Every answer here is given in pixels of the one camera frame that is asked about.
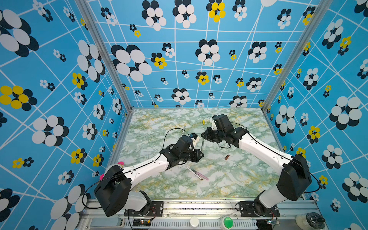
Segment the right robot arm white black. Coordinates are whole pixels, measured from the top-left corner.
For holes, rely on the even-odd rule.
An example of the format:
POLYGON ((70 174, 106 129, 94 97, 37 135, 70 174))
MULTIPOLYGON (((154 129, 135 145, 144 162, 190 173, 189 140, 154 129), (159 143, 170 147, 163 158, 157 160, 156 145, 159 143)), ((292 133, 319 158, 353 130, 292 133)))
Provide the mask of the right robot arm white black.
POLYGON ((230 146, 245 150, 278 173, 276 185, 261 192, 254 200, 254 210, 259 216, 265 215, 273 206, 283 201, 297 201, 312 183, 312 174, 303 156, 292 156, 269 146, 245 127, 234 127, 224 114, 213 116, 211 126, 206 128, 201 137, 217 144, 224 141, 230 146))

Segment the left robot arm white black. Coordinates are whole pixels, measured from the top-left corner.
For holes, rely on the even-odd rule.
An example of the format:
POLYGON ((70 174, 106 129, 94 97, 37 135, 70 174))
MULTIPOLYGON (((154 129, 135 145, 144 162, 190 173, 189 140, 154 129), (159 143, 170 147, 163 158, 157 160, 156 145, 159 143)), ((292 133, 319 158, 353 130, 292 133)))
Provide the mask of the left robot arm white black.
POLYGON ((158 155, 142 163, 130 167, 118 163, 111 165, 94 190, 105 215, 111 217, 122 209, 148 214, 152 206, 151 199, 144 191, 132 192, 131 189, 180 163, 199 162, 204 153, 195 148, 198 141, 199 137, 195 133, 183 135, 176 144, 167 146, 158 155))

